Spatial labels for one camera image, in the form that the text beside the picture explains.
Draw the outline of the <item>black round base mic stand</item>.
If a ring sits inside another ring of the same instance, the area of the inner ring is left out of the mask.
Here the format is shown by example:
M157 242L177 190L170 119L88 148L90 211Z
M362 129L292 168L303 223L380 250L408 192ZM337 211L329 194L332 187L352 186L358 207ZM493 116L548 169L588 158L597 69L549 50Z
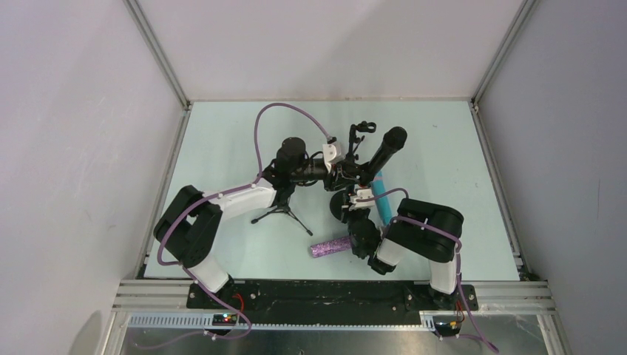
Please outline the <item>black round base mic stand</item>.
M353 188L346 188L333 195L330 200L329 207L331 214L341 223L342 222L342 206L348 203L348 196L354 192Z

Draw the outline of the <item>purple glitter microphone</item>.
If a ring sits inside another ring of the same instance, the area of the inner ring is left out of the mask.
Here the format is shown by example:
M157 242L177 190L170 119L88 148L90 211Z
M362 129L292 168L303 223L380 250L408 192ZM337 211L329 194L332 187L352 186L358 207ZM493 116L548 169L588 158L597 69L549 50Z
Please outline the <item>purple glitter microphone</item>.
M351 249L350 237L345 236L310 246L310 254L314 258L318 258L348 249Z

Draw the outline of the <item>black microphone orange end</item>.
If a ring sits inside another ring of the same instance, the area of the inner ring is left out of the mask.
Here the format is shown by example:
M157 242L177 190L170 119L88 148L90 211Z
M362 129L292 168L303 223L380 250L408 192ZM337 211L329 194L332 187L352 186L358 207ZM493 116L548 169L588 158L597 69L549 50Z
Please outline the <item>black microphone orange end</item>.
M389 159L404 147L406 140L407 131L400 126L395 126L387 131L373 157L367 163L362 164L359 185L368 186Z

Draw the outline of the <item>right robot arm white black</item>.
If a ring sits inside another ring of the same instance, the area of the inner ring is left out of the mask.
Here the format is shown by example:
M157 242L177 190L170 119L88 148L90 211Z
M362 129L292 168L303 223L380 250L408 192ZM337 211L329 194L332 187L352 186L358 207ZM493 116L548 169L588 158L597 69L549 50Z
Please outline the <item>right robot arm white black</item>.
M366 259L378 274L393 272L405 256L414 253L430 263L429 286L434 294L457 291L464 216L456 209L404 198L382 231L369 218L369 206L336 203L331 211L347 226L353 254Z

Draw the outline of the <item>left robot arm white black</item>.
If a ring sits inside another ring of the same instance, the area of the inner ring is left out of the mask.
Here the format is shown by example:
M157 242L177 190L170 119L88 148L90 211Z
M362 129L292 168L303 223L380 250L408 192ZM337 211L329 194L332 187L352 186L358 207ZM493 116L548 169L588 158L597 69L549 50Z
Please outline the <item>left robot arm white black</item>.
M368 162L358 164L353 151L344 155L340 148L331 138L322 151L309 155L304 140L290 137L251 183L212 195L192 185L184 186L153 229L159 243L158 263L167 264L163 253L168 251L173 263L202 288L213 294L220 292L232 280L211 251L221 222L260 209L268 214L287 212L296 187L318 181L328 192L369 187L381 170L382 155L376 153Z

